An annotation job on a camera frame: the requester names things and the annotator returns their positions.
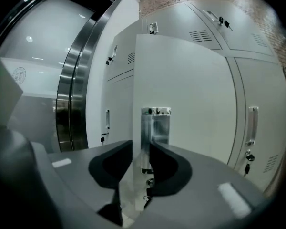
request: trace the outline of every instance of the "ventilation slot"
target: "ventilation slot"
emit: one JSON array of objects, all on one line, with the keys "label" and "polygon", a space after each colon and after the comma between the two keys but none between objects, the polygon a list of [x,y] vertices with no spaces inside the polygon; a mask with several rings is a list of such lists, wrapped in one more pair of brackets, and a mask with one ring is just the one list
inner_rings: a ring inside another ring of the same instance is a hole
[{"label": "ventilation slot", "polygon": [[131,54],[129,54],[128,55],[127,64],[133,63],[134,62],[134,57],[135,57],[135,52],[132,52]]},{"label": "ventilation slot", "polygon": [[268,172],[268,171],[270,171],[270,170],[273,169],[273,167],[274,167],[275,164],[276,164],[277,157],[278,157],[278,155],[275,155],[275,156],[272,156],[272,157],[270,157],[270,158],[268,159],[268,162],[267,162],[267,164],[266,164],[266,166],[265,166],[265,169],[264,169],[264,173],[266,173],[266,172]]},{"label": "ventilation slot", "polygon": [[206,30],[190,32],[193,42],[207,42],[212,38]]},{"label": "ventilation slot", "polygon": [[251,35],[253,36],[257,45],[262,46],[262,47],[267,47],[267,44],[265,43],[265,41],[263,40],[263,38],[260,35],[258,35],[258,34],[251,34]]}]

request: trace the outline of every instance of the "white wall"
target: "white wall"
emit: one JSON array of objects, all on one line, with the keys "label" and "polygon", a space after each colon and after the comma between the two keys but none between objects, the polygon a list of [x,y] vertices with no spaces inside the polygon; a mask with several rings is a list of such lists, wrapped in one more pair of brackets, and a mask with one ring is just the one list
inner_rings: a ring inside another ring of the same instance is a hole
[{"label": "white wall", "polygon": [[96,47],[87,88],[86,129],[89,148],[101,145],[101,99],[105,62],[114,37],[139,19],[138,0],[122,0],[107,22]]}]

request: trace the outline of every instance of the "vent grille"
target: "vent grille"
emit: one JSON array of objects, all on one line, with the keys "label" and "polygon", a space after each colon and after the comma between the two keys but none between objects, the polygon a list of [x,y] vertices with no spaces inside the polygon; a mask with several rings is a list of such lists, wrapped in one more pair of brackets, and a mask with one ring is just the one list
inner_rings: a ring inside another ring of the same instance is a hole
[{"label": "vent grille", "polygon": [[259,46],[262,46],[262,47],[267,47],[267,44],[265,43],[265,41],[263,40],[263,38],[258,35],[258,34],[251,34],[254,38],[254,40],[256,41],[256,43],[259,45]]},{"label": "vent grille", "polygon": [[128,55],[127,64],[133,63],[135,58],[135,52],[132,52]]},{"label": "vent grille", "polygon": [[193,42],[207,42],[211,41],[212,38],[206,30],[192,31],[190,32]]},{"label": "vent grille", "polygon": [[266,164],[266,166],[265,166],[265,169],[264,169],[264,172],[263,172],[263,173],[266,173],[266,172],[268,172],[268,171],[270,171],[270,170],[273,169],[273,167],[274,167],[275,164],[276,164],[277,157],[278,157],[278,155],[275,155],[275,156],[272,156],[272,157],[270,157],[270,158],[268,159],[268,162],[267,162],[267,164]]}]

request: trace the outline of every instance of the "circular emblem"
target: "circular emblem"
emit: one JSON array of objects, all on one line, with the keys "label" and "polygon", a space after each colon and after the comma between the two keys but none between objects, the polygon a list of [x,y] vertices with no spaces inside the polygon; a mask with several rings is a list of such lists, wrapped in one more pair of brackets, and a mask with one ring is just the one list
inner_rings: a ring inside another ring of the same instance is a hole
[{"label": "circular emblem", "polygon": [[14,70],[14,73],[13,73],[13,78],[14,80],[16,81],[16,83],[18,85],[20,85],[21,83],[24,82],[24,79],[25,79],[25,69],[22,68],[22,67],[19,67],[17,68],[16,70]]}]

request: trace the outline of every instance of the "stainless steel door frame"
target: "stainless steel door frame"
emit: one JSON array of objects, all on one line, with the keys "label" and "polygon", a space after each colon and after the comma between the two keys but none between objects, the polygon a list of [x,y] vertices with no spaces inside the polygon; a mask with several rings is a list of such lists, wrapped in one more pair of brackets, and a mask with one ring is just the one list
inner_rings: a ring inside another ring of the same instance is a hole
[{"label": "stainless steel door frame", "polygon": [[89,71],[99,37],[121,0],[95,23],[91,17],[76,37],[62,69],[56,102],[56,127],[61,151],[88,148],[86,93]]}]

